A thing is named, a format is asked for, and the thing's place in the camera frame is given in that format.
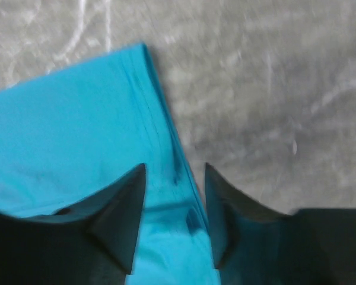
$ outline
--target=gray table surface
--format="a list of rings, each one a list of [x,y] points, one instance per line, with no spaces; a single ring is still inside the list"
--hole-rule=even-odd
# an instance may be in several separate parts
[[[0,89],[140,40],[201,189],[356,207],[356,0],[0,0]]]

